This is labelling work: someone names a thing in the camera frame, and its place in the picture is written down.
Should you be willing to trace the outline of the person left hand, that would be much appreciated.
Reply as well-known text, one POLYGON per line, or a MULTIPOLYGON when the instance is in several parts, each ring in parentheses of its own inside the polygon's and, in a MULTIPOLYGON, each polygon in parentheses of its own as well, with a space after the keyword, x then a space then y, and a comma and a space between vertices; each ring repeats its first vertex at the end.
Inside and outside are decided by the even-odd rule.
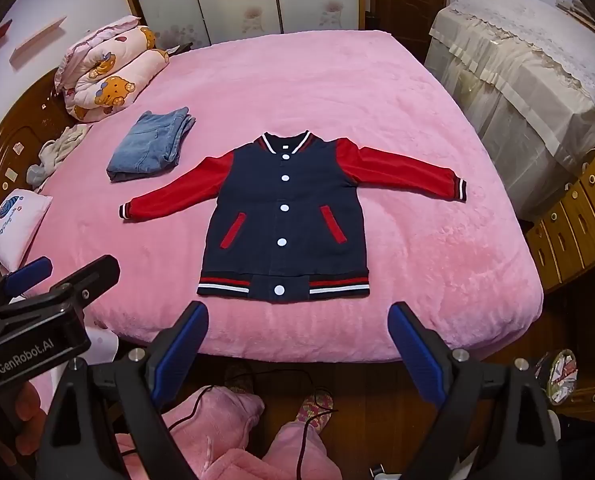
POLYGON ((40 395, 31 382, 22 382, 0 392, 0 408, 7 422, 16 430, 15 450, 0 439, 0 458, 9 468, 18 456, 31 456, 38 451, 47 414, 41 408, 40 395))

